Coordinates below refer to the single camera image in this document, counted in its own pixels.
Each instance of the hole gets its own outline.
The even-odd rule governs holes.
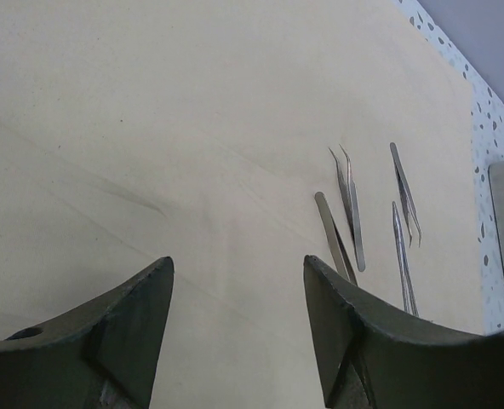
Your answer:
[[[6,339],[6,341],[12,341],[14,339],[23,339],[35,337],[36,335],[42,334],[42,328],[38,328],[36,326],[32,326],[31,328],[26,328],[25,330],[21,330],[16,332],[13,336]]]

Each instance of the speckled countertop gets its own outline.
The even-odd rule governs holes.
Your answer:
[[[504,278],[488,176],[504,160],[504,103],[416,0],[392,0],[424,38],[473,86],[471,115],[475,201],[486,333],[504,329]]]

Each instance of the tweezers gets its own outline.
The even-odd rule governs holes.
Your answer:
[[[354,242],[354,254],[356,255],[356,265],[358,271],[365,270],[365,255],[364,244],[362,242],[362,228],[360,226],[360,213],[358,211],[358,196],[356,194],[356,185],[352,179],[351,159],[347,151],[339,145],[346,158],[346,183],[343,177],[342,166],[339,158],[335,155],[334,151],[329,149],[335,160],[335,167],[337,169],[337,181],[339,182],[339,190],[341,191],[341,198],[343,199],[343,206],[345,207],[346,220],[351,229],[352,241]]]
[[[398,252],[399,277],[402,281],[404,311],[418,317],[419,310],[416,307],[415,292],[413,291],[413,283],[411,283],[407,254],[405,253],[404,231],[402,229],[402,222],[399,218],[396,202],[392,202],[392,222],[394,226],[394,237],[396,239],[396,250]]]
[[[348,258],[347,250],[343,245],[343,241],[339,235],[339,230],[337,229],[334,218],[329,210],[326,197],[322,192],[317,192],[314,195],[314,200],[317,202],[318,212],[320,213],[320,218],[322,219],[322,224],[324,225],[324,231],[326,232],[326,238],[328,239],[329,251],[331,252],[331,256],[334,258],[337,273],[339,273],[343,279],[350,281],[354,285],[358,285],[356,275],[352,269],[352,264]]]
[[[407,178],[405,177],[404,168],[401,161],[399,160],[398,147],[394,142],[390,143],[390,152],[392,152],[392,158],[394,160],[394,166],[396,168],[396,177],[398,179],[398,189],[399,198],[402,202],[402,211],[404,213],[405,224],[407,225],[407,230],[409,231],[409,247],[411,247],[411,242],[413,241],[413,232],[411,231],[411,226],[409,223],[409,213],[413,218],[416,225],[416,231],[419,234],[419,247],[422,241],[422,231],[419,225],[419,219],[416,215],[415,202],[413,202],[413,196],[411,196],[411,189],[409,188],[409,183],[407,183]]]

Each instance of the beige paper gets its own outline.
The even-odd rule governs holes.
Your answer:
[[[302,260],[333,262],[313,195],[348,234],[341,142],[358,281],[401,306],[395,141],[421,315],[482,332],[470,101],[386,0],[0,2],[0,331],[170,255],[152,407],[321,408]]]

